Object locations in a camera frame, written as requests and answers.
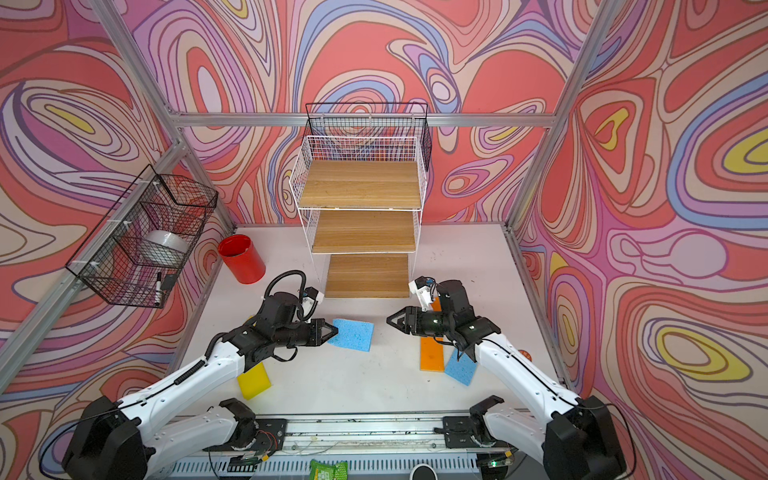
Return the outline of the blue flat sponge near arm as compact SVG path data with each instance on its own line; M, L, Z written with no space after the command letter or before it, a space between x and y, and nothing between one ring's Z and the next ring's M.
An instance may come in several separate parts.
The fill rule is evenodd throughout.
M470 386L477 364L467 355L454 349L444 366L444 373L464 386Z

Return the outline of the blue sponge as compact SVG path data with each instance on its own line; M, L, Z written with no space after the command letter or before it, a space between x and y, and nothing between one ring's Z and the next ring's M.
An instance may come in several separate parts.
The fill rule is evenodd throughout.
M373 323L334 319L332 324L338 332L329 340L331 345L361 352L370 351L374 334Z

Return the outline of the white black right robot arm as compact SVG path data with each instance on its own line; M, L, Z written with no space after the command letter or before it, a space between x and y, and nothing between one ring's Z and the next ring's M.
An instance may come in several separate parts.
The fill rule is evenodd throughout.
M490 396L469 417L476 443L504 442L540 463L551 479L628 479L636 462L627 460L613 420L617 407L582 398L536 367L490 319L475 313L459 280L419 277L409 289L419 303L387 317L406 335L450 345L500 380L527 408L502 409Z

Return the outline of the yellow thick sponge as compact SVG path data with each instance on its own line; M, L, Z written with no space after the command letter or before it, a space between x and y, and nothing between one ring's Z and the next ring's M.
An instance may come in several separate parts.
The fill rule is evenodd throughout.
M252 367L237 377L240 392L245 400L251 400L272 386L263 363Z

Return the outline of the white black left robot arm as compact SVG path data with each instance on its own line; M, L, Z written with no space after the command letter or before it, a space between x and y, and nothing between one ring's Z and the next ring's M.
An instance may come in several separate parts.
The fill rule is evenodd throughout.
M169 463L214 446L245 449L257 435L253 412L229 399L184 421L176 416L222 384L274 357L278 348L318 347L338 333L315 317L321 293L306 274L285 271L271 280L258 312L210 340L205 353L165 378L116 401L92 401L61 460L70 479L145 479Z

